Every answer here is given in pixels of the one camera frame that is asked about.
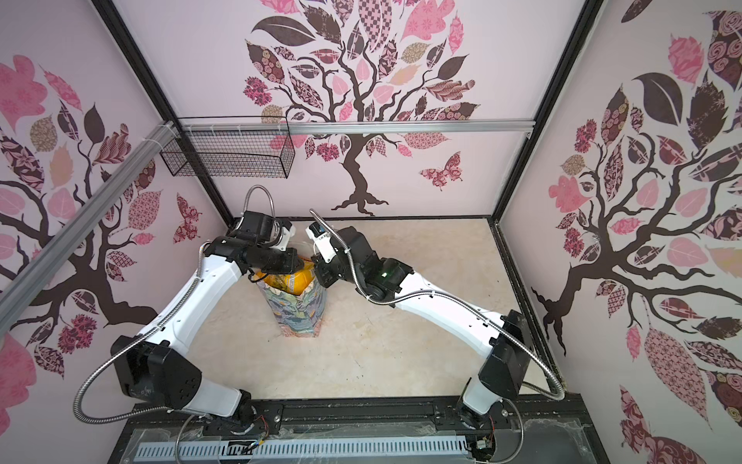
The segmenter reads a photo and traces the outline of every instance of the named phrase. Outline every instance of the wire basket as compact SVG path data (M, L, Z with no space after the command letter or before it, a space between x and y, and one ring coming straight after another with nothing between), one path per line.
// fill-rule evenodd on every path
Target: wire basket
M279 122L285 117L272 117ZM160 152L174 176L289 176L296 151L286 124L282 128L186 129Z

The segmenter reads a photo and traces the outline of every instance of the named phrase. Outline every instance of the wall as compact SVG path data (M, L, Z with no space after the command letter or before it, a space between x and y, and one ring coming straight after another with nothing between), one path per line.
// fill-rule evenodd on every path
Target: wall
M609 2L503 220L613 463L739 461L741 34Z
M296 122L399 120L407 111L412 120L530 119L582 1L116 5L179 116L286 113ZM367 59L355 52L359 43L360 50L368 46ZM273 64L276 71L267 72ZM274 195L279 215L307 216L312 207L336 217L491 214L521 137L296 137L289 179L260 181ZM241 210L251 180L215 182L232 211Z
M87 1L18 1L2 12L0 288L160 120ZM78 422L75 392L118 336L170 301L198 246L222 231L198 182L171 177L159 157L131 184L0 341L4 462L107 460L123 422ZM85 410L108 416L132 404L109 370Z

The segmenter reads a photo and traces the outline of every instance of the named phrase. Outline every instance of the aluminum rail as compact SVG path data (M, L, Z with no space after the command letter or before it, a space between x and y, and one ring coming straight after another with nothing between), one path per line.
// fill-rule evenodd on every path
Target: aluminum rail
M260 124L218 122L183 124L184 131L285 131L291 134L406 134L409 132L530 132L533 120L468 120L468 121L370 121L370 122L284 122Z
M123 195L132 180L160 152L160 145L165 146L173 139L172 127L172 122L163 121L154 128L100 189L93 193L93 197L80 208L75 217L54 235L39 256L10 282L0 295L0 336L18 320L105 212Z

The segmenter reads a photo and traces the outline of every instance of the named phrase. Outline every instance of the beige floor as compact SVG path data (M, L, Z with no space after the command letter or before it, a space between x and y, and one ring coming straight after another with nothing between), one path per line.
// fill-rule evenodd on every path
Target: beige floor
M354 226L380 257L409 264L471 303L504 314L518 309L484 219L333 225ZM295 239L309 241L306 223L296 226ZM257 286L246 279L222 297L188 358L211 380L264 399L458 395L483 361L433 323L367 303L344 281L328 289L319 337L284 337ZM533 362L526 379L547 387Z

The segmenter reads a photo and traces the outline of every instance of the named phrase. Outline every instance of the cable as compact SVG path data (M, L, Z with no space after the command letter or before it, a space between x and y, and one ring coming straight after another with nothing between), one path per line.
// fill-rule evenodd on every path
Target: cable
M148 414L148 413L155 412L155 411L170 411L172 409L167 406L153 406L151 408L144 408L138 411L128 412L126 414L119 414L117 416L92 417L92 416L88 416L82 411L82 397L85 396L85 392L88 391L88 388L90 388L93 382L95 382L95 379L97 379L98 376L104 370L106 370L108 366L112 365L118 358L123 356L131 348L145 341L152 334L160 331L162 326L167 324L168 321L170 321L170 319L175 317L175 314L178 311L180 311L180 308L183 307L185 302L188 300L188 298L190 298L191 294L193 294L194 290L196 290L196 287L201 282L201 276L203 275L203 253L206 250L206 247L210 244L211 244L211 241L207 241L203 245L201 245L201 247L198 249L198 265L196 267L196 277L193 279L193 281L191 282L191 286L188 288L188 290L186 290L185 294L180 299L180 301L178 301L175 307L173 307L173 309L169 313L167 313L165 317L162 318L162 321L158 322L157 325L152 327L144 335L134 339L131 343L126 345L121 351L114 354L108 361L104 362L100 367L98 367L95 371L93 371L93 373L82 383L82 385L80 386L80 389L77 391L77 394L75 394L75 399L72 401L72 412L80 422L84 422L86 424L108 424L111 422L126 420L131 417L141 416L142 414Z
M537 387L536 385L531 384L530 382L523 382L522 384L526 387L530 388L533 391L536 391L543 396L546 396L549 399L553 399L556 401L560 401L561 399L564 399L564 387L562 386L562 383L557 378L557 375L544 363L533 351L529 350L528 347L526 347L523 342L518 340L515 336L513 336L511 333L500 327L499 325L492 322L489 318L484 317L479 311L475 310L473 307L471 307L466 301L461 300L459 297L456 297L454 295L449 295L448 293L441 293L441 292L435 292L433 290L418 290L416 292L411 292L406 295L400 296L398 298L394 298L392 300L388 301L377 301L371 297L371 295L368 295L364 288L361 286L361 282L358 280L358 274L355 270L355 263L353 262L353 256L350 252L350 247L345 243L345 240L338 234L335 229L333 229L314 209L310 209L309 212L312 214L314 219L319 222L322 227L325 228L326 231L332 235L335 240L338 241L338 243L343 247L345 255L348 257L348 264L350 267L350 273L353 276L353 282L355 283L356 290L368 301L370 301L373 304L377 304L380 306L387 306L389 304L397 304L401 303L405 300L409 300L410 298L415 298L418 296L438 296L440 298L446 298L447 300L451 300L454 303L457 303L459 306L463 307L470 313L474 314L478 318L482 318L484 321L487 322L487 325L491 326L498 332L500 332L501 335L503 335L506 339L508 339L510 342L512 342L514 345L516 345L521 350L525 351L531 359L541 368L541 370L544 371L544 374L547 377L547 380L551 380L550 382L550 389L551 385L554 385L556 388L556 392L552 391L546 391L541 387Z

